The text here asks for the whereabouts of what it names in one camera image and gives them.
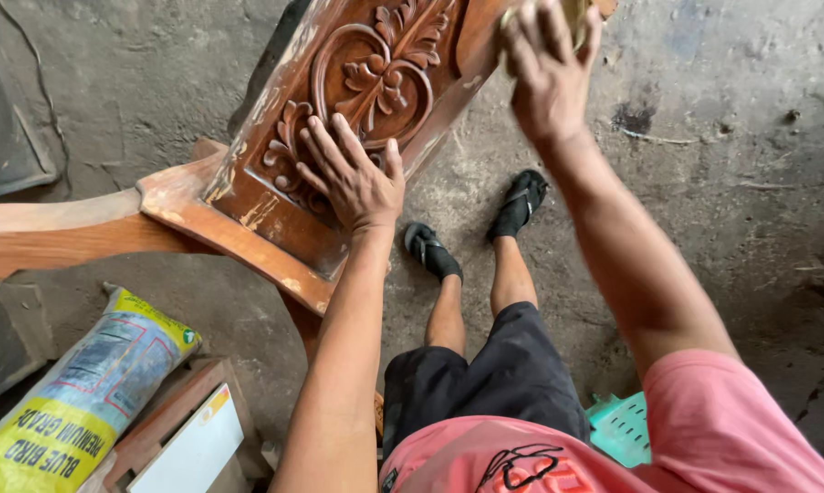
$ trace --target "concrete floor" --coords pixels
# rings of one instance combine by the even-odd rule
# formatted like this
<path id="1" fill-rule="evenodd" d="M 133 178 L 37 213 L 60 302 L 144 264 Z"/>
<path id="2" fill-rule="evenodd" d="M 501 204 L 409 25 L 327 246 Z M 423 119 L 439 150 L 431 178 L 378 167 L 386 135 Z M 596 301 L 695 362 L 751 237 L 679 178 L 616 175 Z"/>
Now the concrete floor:
<path id="1" fill-rule="evenodd" d="M 42 51 L 75 199 L 185 163 L 199 136 L 229 142 L 226 119 L 286 3 L 5 1 Z M 9 29 L 5 42 L 44 123 L 31 56 Z M 588 118 L 606 156 L 680 246 L 746 363 L 824 452 L 824 0 L 629 0 L 603 45 Z M 508 110 L 510 91 L 502 71 L 484 85 L 401 218 L 433 225 L 459 257 L 471 357 L 491 323 L 487 224 L 510 176 L 537 162 Z M 802 115 L 793 125 L 790 110 Z M 618 126 L 691 143 L 636 140 Z M 55 137 L 42 133 L 61 163 Z M 67 192 L 59 184 L 22 198 Z M 580 395 L 634 391 L 629 353 L 554 189 L 520 241 Z M 400 249 L 391 263 L 382 369 L 419 345 L 438 292 Z M 13 281 L 42 286 L 62 351 L 98 319 L 102 281 L 130 288 L 201 332 L 211 352 L 231 355 L 257 426 L 269 439 L 284 435 L 302 345 L 275 288 L 234 261 L 142 253 Z"/>

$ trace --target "man's right hand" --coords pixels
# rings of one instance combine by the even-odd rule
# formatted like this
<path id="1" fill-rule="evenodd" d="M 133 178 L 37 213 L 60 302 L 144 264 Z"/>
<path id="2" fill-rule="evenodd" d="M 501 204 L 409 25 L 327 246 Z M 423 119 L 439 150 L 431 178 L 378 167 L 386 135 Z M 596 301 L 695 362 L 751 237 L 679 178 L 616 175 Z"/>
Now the man's right hand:
<path id="1" fill-rule="evenodd" d="M 597 7 L 585 13 L 585 24 L 585 42 L 576 54 L 556 0 L 528 0 L 503 28 L 510 73 L 518 77 L 513 112 L 541 155 L 585 130 L 588 84 L 600 47 Z"/>

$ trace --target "person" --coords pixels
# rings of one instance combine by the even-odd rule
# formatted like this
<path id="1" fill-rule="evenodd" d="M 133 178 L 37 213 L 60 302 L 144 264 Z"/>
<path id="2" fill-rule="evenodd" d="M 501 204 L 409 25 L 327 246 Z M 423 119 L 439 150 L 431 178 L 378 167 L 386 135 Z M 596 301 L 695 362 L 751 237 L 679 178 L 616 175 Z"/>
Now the person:
<path id="1" fill-rule="evenodd" d="M 273 491 L 824 491 L 824 460 L 743 365 L 680 252 L 622 186 L 584 123 L 597 10 L 587 12 L 586 40 L 574 53 L 553 1 L 526 4 L 503 28 L 517 76 L 512 109 L 558 185 L 634 353 L 652 463 L 625 469 L 587 444 L 588 424 L 516 241 L 546 193 L 542 176 L 526 171 L 487 233 L 496 258 L 494 326 L 470 364 L 460 265 L 428 226 L 407 229 L 407 249 L 441 288 L 425 346 L 386 370 L 386 460 L 377 475 L 382 291 L 405 185 L 396 141 L 387 143 L 382 173 L 337 113 L 336 140 L 315 117 L 302 132 L 320 173 L 297 168 L 330 198 L 351 246 Z"/>

